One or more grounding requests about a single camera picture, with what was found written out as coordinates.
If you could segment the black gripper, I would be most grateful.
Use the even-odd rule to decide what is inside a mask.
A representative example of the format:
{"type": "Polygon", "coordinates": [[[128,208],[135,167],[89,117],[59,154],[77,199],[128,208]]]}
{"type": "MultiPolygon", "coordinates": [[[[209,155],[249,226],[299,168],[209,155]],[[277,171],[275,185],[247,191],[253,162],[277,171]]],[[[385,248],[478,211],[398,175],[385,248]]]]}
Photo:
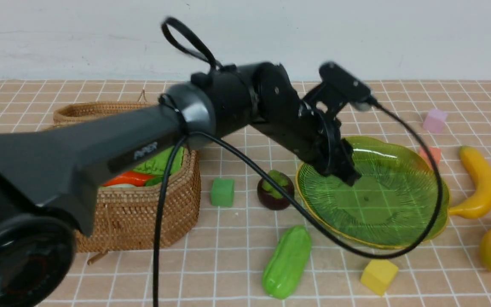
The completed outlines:
{"type": "Polygon", "coordinates": [[[348,186],[361,178],[353,163],[353,147],[327,113],[308,106],[294,90],[267,90],[258,97],[253,128],[324,177],[333,175],[348,186]]]}

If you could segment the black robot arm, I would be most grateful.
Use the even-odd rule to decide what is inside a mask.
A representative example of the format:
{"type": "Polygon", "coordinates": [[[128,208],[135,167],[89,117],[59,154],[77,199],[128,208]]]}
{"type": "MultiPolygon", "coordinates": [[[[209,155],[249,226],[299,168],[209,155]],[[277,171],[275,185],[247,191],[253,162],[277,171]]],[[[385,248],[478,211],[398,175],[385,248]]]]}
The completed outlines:
{"type": "Polygon", "coordinates": [[[174,85],[160,104],[30,133],[0,134],[0,307],[33,307],[66,276],[74,231],[90,236],[98,188],[190,135],[198,150],[254,126],[321,175],[360,175],[335,117],[367,107],[368,86],[328,62],[298,97],[281,65],[229,65],[174,85]]]}

